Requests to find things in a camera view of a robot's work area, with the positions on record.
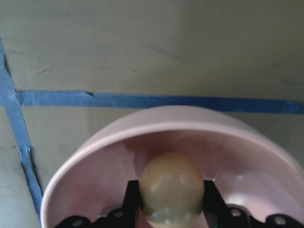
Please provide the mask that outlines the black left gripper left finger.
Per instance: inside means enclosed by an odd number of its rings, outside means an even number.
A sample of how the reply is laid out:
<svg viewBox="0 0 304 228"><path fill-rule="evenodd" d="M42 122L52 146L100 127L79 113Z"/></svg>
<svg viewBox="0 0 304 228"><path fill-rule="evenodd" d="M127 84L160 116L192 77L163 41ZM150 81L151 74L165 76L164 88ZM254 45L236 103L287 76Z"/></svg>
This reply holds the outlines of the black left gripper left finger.
<svg viewBox="0 0 304 228"><path fill-rule="evenodd" d="M57 228L134 228L137 213L141 206L139 182L130 180L127 183L123 204L120 208L111 210L106 216L100 216L91 222L82 216L71 216L61 221Z"/></svg>

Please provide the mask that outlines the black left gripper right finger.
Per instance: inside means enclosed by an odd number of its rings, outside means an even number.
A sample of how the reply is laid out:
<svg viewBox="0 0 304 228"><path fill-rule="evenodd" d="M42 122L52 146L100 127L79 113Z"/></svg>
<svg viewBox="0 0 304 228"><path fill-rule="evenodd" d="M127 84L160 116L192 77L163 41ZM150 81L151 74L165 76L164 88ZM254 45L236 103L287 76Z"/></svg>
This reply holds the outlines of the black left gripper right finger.
<svg viewBox="0 0 304 228"><path fill-rule="evenodd" d="M264 222L245 207L226 204L211 180L204 181L203 213L209 228L302 228L303 223L285 214L272 214Z"/></svg>

